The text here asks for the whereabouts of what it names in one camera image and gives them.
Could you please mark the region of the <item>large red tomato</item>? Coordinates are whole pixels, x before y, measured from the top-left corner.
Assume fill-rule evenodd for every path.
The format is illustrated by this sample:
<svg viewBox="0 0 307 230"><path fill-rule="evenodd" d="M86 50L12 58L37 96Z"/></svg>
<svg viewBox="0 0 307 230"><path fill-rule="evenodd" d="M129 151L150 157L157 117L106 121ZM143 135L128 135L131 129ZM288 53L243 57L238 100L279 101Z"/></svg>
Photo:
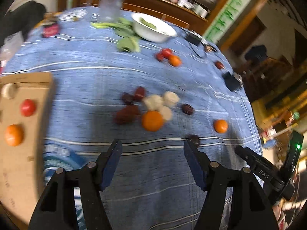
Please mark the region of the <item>large red tomato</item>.
<svg viewBox="0 0 307 230"><path fill-rule="evenodd" d="M20 112L22 116L30 117L35 113L35 111L36 111L35 101L31 99L25 99L21 103Z"/></svg>

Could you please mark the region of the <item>large orange tangerine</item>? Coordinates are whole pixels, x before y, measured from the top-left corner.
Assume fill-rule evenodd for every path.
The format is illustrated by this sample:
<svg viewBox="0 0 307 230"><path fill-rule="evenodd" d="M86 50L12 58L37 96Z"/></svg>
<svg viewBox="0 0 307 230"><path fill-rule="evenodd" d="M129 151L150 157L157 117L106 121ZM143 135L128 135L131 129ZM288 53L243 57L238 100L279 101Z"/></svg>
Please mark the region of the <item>large orange tangerine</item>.
<svg viewBox="0 0 307 230"><path fill-rule="evenodd" d="M18 146L23 142L24 130L21 124L12 124L6 127L4 139L8 146Z"/></svg>

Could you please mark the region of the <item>small dark red fruit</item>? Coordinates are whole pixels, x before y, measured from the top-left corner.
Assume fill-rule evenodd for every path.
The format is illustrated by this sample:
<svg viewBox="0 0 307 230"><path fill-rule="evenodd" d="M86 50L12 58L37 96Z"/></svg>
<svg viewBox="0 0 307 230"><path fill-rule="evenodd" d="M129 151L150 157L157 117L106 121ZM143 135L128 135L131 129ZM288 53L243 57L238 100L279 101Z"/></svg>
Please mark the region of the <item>small dark red fruit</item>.
<svg viewBox="0 0 307 230"><path fill-rule="evenodd" d="M164 60L163 54L162 54L162 53L157 53L157 54L156 54L156 59L157 59L159 62L162 62L162 61Z"/></svg>

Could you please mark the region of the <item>right orange tangerine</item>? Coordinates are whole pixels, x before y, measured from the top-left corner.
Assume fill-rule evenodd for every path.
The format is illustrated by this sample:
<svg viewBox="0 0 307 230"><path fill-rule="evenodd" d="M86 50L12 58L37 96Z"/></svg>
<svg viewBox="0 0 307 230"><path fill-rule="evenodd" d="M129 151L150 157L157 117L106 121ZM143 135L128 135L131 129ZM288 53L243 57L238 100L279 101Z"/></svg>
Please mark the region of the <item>right orange tangerine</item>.
<svg viewBox="0 0 307 230"><path fill-rule="evenodd" d="M228 122L223 119L215 120L213 126L214 130L220 134L226 133L229 127Z"/></svg>

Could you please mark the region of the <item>dark purple plum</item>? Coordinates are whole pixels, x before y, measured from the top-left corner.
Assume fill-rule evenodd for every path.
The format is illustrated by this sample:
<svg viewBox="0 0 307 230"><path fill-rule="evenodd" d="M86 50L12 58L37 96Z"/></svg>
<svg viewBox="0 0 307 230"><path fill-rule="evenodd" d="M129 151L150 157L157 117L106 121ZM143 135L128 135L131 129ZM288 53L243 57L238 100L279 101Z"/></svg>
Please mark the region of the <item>dark purple plum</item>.
<svg viewBox="0 0 307 230"><path fill-rule="evenodd" d="M194 146L196 146L197 148L200 146L200 138L198 137L198 135L188 135L187 138L191 139Z"/></svg>

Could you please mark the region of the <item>white round cake top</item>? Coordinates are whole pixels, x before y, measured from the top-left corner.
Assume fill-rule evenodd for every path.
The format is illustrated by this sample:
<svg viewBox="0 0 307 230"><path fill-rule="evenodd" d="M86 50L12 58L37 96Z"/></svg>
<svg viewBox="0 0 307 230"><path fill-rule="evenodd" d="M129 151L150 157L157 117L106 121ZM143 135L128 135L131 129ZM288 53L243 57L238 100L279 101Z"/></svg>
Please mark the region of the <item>white round cake top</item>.
<svg viewBox="0 0 307 230"><path fill-rule="evenodd" d="M163 95L163 104L170 108L175 107L179 101L180 98L175 92L166 91Z"/></svg>

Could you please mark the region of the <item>brown cardboard box tray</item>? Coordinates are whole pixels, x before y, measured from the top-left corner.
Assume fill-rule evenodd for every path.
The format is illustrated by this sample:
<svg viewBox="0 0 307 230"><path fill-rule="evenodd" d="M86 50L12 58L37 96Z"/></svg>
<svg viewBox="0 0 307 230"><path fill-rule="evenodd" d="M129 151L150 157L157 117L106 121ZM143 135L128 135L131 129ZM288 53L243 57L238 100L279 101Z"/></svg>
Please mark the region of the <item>brown cardboard box tray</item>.
<svg viewBox="0 0 307 230"><path fill-rule="evenodd" d="M1 94L1 205L18 223L29 224L35 206L44 190L43 148L48 114L54 93L50 73L22 73L1 77L3 85L13 83L17 92L13 99ZM36 111L30 117L21 115L21 103L35 101ZM4 139L7 126L21 124L23 142L8 146Z"/></svg>

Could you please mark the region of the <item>small red tomato far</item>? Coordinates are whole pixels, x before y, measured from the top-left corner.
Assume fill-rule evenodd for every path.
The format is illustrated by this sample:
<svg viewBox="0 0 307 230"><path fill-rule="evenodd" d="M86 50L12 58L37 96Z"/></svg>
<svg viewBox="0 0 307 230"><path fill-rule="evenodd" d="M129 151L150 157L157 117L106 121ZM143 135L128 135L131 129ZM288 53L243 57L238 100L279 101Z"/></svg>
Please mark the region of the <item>small red tomato far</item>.
<svg viewBox="0 0 307 230"><path fill-rule="evenodd" d="M169 59L169 57L172 55L172 50L169 49L169 48L162 49L161 55L162 55L164 58Z"/></svg>

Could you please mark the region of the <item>red fruit near cup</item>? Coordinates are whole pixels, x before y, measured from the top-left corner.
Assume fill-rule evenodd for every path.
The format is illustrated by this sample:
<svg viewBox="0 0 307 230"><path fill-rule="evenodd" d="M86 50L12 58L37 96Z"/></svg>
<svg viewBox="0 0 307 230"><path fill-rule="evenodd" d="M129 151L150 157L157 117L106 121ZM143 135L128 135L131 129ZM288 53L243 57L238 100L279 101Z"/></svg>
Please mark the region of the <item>red fruit near cup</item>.
<svg viewBox="0 0 307 230"><path fill-rule="evenodd" d="M223 63L221 61L216 61L214 62L215 67L219 70L225 69L225 66L223 65Z"/></svg>

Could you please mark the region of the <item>large red date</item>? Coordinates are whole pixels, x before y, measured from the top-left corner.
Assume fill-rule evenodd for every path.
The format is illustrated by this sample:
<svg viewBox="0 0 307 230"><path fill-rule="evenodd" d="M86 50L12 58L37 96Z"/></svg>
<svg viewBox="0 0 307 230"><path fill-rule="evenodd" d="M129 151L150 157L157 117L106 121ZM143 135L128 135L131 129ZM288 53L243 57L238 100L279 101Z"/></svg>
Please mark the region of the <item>large red date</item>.
<svg viewBox="0 0 307 230"><path fill-rule="evenodd" d="M114 122L117 125L131 124L140 117L140 110L137 105L127 105L115 113Z"/></svg>

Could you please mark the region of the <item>wooden chair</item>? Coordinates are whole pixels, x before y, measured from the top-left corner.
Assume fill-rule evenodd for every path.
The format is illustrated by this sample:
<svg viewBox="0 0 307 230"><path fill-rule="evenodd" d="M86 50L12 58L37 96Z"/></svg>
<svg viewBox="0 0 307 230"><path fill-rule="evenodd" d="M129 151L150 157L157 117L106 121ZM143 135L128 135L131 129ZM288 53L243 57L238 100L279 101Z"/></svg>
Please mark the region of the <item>wooden chair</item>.
<svg viewBox="0 0 307 230"><path fill-rule="evenodd" d="M276 112L306 99L306 61L296 66L285 56L269 57L264 45L250 48L244 59L234 71L242 77L251 103L262 102L267 112Z"/></svg>

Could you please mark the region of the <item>clear plastic bag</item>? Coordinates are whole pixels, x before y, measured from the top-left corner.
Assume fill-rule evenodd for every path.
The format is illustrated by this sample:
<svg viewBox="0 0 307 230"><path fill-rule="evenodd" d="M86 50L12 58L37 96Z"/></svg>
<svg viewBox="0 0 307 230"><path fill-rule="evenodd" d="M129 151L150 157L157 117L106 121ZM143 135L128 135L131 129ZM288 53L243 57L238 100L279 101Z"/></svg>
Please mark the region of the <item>clear plastic bag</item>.
<svg viewBox="0 0 307 230"><path fill-rule="evenodd" d="M4 44L1 46L1 61L10 60L14 54L21 48L24 43L22 32L19 31L4 39Z"/></svg>

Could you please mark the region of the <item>clear plastic pitcher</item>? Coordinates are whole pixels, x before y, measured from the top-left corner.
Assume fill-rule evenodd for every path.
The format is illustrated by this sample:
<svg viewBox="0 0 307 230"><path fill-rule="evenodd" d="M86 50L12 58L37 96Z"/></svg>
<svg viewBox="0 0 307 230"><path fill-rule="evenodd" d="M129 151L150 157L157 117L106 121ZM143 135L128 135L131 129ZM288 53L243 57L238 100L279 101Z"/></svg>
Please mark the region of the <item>clear plastic pitcher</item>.
<svg viewBox="0 0 307 230"><path fill-rule="evenodd" d="M86 6L91 22L116 22L121 14L123 0L87 0Z"/></svg>

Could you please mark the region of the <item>white ceramic bowl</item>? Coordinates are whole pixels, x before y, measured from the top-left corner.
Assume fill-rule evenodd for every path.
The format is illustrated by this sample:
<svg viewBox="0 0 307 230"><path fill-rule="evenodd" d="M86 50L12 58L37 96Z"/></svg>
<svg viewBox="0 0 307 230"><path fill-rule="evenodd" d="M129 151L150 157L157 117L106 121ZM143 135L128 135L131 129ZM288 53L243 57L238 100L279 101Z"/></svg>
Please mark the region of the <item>white ceramic bowl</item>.
<svg viewBox="0 0 307 230"><path fill-rule="evenodd" d="M154 43L163 43L177 37L176 30L154 16L133 12L133 30L141 38Z"/></svg>

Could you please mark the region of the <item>small glass plate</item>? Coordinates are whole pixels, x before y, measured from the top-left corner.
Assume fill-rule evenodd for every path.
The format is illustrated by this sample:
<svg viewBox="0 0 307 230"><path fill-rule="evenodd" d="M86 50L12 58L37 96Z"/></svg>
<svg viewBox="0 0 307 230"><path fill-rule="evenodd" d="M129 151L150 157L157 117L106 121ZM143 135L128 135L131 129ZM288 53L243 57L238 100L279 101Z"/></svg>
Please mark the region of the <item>small glass plate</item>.
<svg viewBox="0 0 307 230"><path fill-rule="evenodd" d="M65 11L58 16L59 20L62 21L79 21L87 15L85 9L73 9L70 11Z"/></svg>

